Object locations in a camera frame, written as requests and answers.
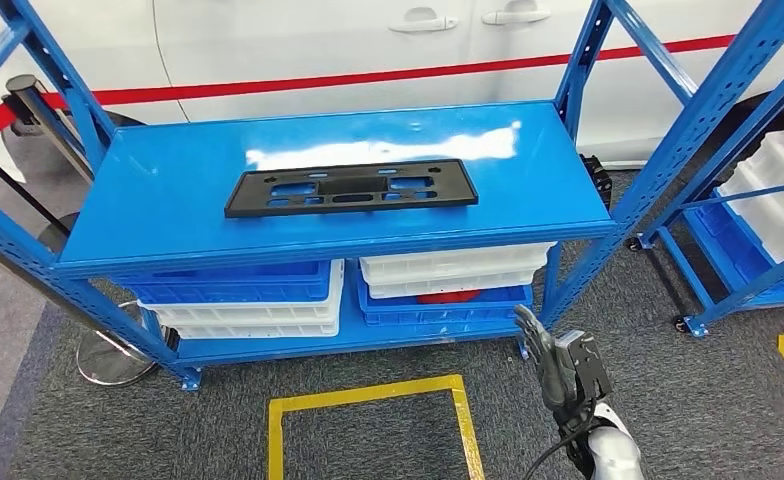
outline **white car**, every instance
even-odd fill
[[[700,82],[758,0],[633,0]],[[550,98],[590,0],[32,0],[90,88],[114,90],[106,109],[170,123]],[[0,19],[0,30],[3,22]],[[580,151],[641,165],[681,109],[613,22],[587,84]],[[505,60],[523,59],[500,63]],[[507,67],[519,67],[507,70]],[[436,67],[451,67],[436,70]],[[392,76],[424,78],[378,81]],[[467,72],[435,76],[448,70]],[[0,71],[43,78],[23,49]],[[337,86],[143,102],[150,87],[334,78]],[[741,100],[784,77],[784,47]],[[341,84],[354,80],[370,83]],[[0,163],[23,178],[0,138]]]

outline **black cable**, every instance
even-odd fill
[[[530,480],[533,478],[533,472],[542,465],[542,462],[545,461],[546,458],[550,457],[554,454],[554,452],[560,450],[561,448],[565,447],[566,445],[575,441],[579,436],[583,435],[584,433],[588,432],[590,427],[592,427],[592,420],[595,418],[595,400],[592,401],[592,405],[589,409],[589,416],[583,422],[583,424],[574,432],[570,433],[568,436],[560,440],[559,442],[555,443],[551,446],[548,450],[542,452],[542,455],[539,456],[534,462],[533,465],[527,470],[525,473],[523,480]]]
[[[39,212],[41,216],[45,217],[45,219],[48,222],[50,222],[50,224],[53,225],[54,228],[59,230],[66,237],[71,235],[71,230],[69,230],[68,227],[63,225],[62,222],[59,221],[59,219],[53,216],[53,214],[50,213],[48,209],[44,207],[44,205],[42,205],[38,200],[36,200],[36,197],[30,195],[30,192],[28,192],[24,187],[22,187],[21,184],[18,183],[18,181],[10,177],[9,174],[6,173],[6,171],[1,167],[0,167],[0,179],[3,180],[7,185],[9,185],[9,188],[15,190],[15,193],[20,195],[21,198],[23,198],[25,202],[29,203],[30,206],[33,207],[37,212]]]

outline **blue plastic crate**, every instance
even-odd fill
[[[330,289],[330,261],[118,276],[145,304],[314,302]]]
[[[359,275],[360,308],[368,325],[411,325],[461,323],[514,318],[513,307],[533,304],[530,285],[491,288],[469,302],[423,305],[416,297],[371,298],[368,285]]]
[[[763,248],[760,238],[746,221],[737,215],[726,203],[704,205],[694,210],[696,218],[701,222],[704,231],[714,243],[714,248],[720,248],[727,261],[710,258],[722,282],[729,290],[736,290],[761,273],[776,266],[772,257]],[[702,239],[702,232],[697,233],[696,240]],[[712,249],[705,248],[705,253]],[[784,303],[784,280],[761,293],[749,302],[753,305],[770,305]]]

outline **blue metal shelf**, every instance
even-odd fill
[[[784,191],[784,185],[744,192],[729,197],[702,195],[769,122],[784,109],[784,79],[704,163],[674,200],[639,236],[643,248],[657,238],[672,254],[701,301],[704,310],[685,315],[683,325],[694,336],[707,334],[707,326],[738,310],[784,306],[784,261],[776,263],[763,249],[751,227],[726,202]],[[670,227],[683,220],[693,240],[728,289],[719,302],[710,298],[693,267],[670,234]]]
[[[477,205],[224,218],[244,171],[443,157],[464,160]],[[82,210],[55,266],[63,275],[589,238],[615,226],[551,102],[119,129]]]
[[[0,211],[0,257],[13,265],[13,272],[29,276],[72,305],[92,328],[114,333],[168,369],[187,389],[200,384],[200,369],[192,367],[494,338],[513,335],[517,329],[510,319],[368,327],[351,287],[345,292],[336,337],[189,340],[181,341],[174,351],[153,330],[132,321],[86,278],[590,239],[562,283],[556,274],[559,244],[549,251],[540,317],[551,327],[784,42],[784,0],[761,2],[696,88],[625,0],[592,0],[557,94],[547,101],[116,129],[28,0],[0,0],[0,15],[6,23],[0,35],[0,65],[24,40],[24,48],[74,117],[78,138],[72,134],[67,141],[96,172],[95,184],[60,256],[48,252]],[[584,85],[614,18],[648,56],[684,109],[608,213],[574,142]],[[741,150],[741,140],[784,103],[784,82],[780,90],[770,96],[771,102],[764,102],[771,107],[761,105],[720,149],[721,157]],[[465,162],[479,204],[224,218],[227,198],[247,170],[448,157]],[[709,162],[707,169],[719,164]],[[692,192],[705,187],[690,188]],[[685,200],[694,199],[680,197],[678,208]],[[674,243],[665,227],[671,213],[654,224],[654,232],[659,227],[667,244]],[[643,236],[643,244],[651,237]],[[772,272],[761,274],[751,288],[762,291],[783,279],[784,262]],[[688,278],[700,283],[695,275]],[[704,327],[701,321],[707,315],[732,311],[750,300],[751,293],[738,291],[713,305],[712,312],[696,319],[693,331]],[[701,299],[710,302],[706,292]]]
[[[488,322],[369,326],[357,297],[356,264],[346,266],[345,289],[335,337],[180,340],[177,366],[197,367],[307,355],[413,347],[467,340],[513,337],[519,328],[512,318]]]

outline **shelf top surface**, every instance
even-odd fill
[[[460,158],[466,207],[225,218],[252,170]],[[101,275],[600,236],[613,225],[551,102],[119,129],[57,268]]]

